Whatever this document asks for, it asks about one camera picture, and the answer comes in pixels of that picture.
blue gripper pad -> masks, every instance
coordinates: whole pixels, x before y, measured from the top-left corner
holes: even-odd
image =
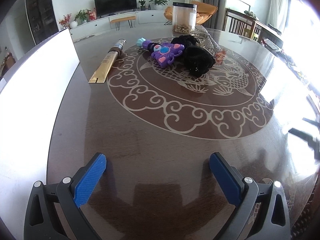
[[[87,172],[82,176],[81,180],[75,187],[73,198],[77,207],[87,203],[100,177],[105,171],[106,166],[106,157],[105,155],[100,154],[92,163]]]
[[[231,174],[231,172],[234,171],[230,172],[227,169],[226,165],[217,154],[213,153],[210,156],[209,166],[214,177],[218,181],[228,202],[237,207],[241,203],[241,187],[236,182],[234,176]]]

purple toy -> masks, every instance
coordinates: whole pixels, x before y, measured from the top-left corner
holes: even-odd
[[[144,38],[138,39],[137,45],[152,52],[153,57],[160,65],[161,68],[165,68],[167,64],[172,64],[176,57],[179,57],[184,50],[184,46],[181,44],[155,43],[152,41],[146,41]]]

green plant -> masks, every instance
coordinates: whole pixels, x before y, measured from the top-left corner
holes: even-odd
[[[141,4],[141,6],[144,6],[144,4],[146,3],[146,0],[140,0],[139,3]]]
[[[170,0],[149,0],[149,2],[153,2],[154,4],[159,5],[167,5]]]
[[[87,16],[89,15],[88,11],[88,9],[80,10],[76,15],[75,20],[79,19],[81,21],[85,21],[87,19]]]

dark glass cabinet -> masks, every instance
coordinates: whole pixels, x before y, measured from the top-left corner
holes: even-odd
[[[36,44],[57,33],[52,0],[26,0],[30,29]]]

black tv screen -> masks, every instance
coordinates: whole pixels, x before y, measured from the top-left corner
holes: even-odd
[[[97,16],[137,8],[137,0],[94,0]]]

